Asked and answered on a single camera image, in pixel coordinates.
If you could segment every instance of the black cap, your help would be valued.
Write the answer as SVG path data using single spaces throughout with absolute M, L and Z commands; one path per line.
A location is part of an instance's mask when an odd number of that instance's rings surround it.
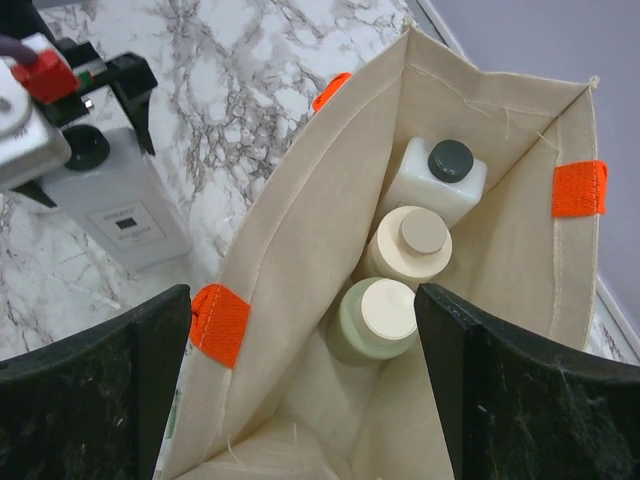
M 109 156 L 109 142 L 96 127 L 76 125 L 67 128 L 62 134 L 71 147 L 71 158 L 64 164 L 69 170 L 93 170 Z
M 471 150 L 457 140 L 443 140 L 429 154 L 429 170 L 438 180 L 456 183 L 464 179 L 473 167 Z

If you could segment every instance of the bottle cap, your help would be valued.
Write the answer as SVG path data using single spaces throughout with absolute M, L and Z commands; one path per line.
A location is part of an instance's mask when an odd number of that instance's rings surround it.
M 471 171 L 473 154 L 464 143 L 457 140 L 444 140 L 433 147 L 427 165 L 438 180 L 456 183 L 463 180 Z
M 437 213 L 420 208 L 400 222 L 400 238 L 412 252 L 430 255 L 439 252 L 447 241 L 447 225 Z
M 415 293 L 405 284 L 380 279 L 362 295 L 354 312 L 355 326 L 365 341 L 390 345 L 415 334 Z
M 64 164 L 74 172 L 93 170 L 109 156 L 111 148 L 102 132 L 91 125 L 75 125 L 62 132 L 71 147 L 71 158 Z

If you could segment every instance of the beige cap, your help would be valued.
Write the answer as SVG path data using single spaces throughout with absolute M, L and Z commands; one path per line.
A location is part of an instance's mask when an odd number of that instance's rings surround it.
M 400 238 L 420 255 L 439 252 L 447 235 L 447 226 L 440 215 L 424 208 L 409 212 L 400 223 Z
M 356 306 L 353 320 L 365 341 L 389 345 L 416 333 L 415 293 L 405 284 L 380 279 L 371 284 Z

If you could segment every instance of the black square on label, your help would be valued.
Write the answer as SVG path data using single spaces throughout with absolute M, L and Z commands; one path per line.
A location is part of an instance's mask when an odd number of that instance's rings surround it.
M 124 230 L 125 228 L 135 227 L 137 223 L 133 218 L 129 217 L 129 218 L 125 218 L 124 220 L 120 220 L 119 222 L 116 222 L 116 225 L 120 227 L 120 230 Z

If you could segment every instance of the orange tag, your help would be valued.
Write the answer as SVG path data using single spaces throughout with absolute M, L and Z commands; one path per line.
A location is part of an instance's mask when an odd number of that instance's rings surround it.
M 324 89 L 324 92 L 318 95 L 311 104 L 311 106 L 313 107 L 313 111 L 317 112 L 322 107 L 324 107 L 324 104 L 327 103 L 329 99 L 335 95 L 340 87 L 344 85 L 344 82 L 349 80 L 349 78 L 351 78 L 351 74 L 349 72 L 343 72 L 336 75 L 333 80 L 329 82 L 327 88 Z
M 605 213 L 607 176 L 607 164 L 600 160 L 556 167 L 551 215 L 556 218 Z
M 193 344 L 225 367 L 240 353 L 251 306 L 224 285 L 204 287 L 191 302 Z

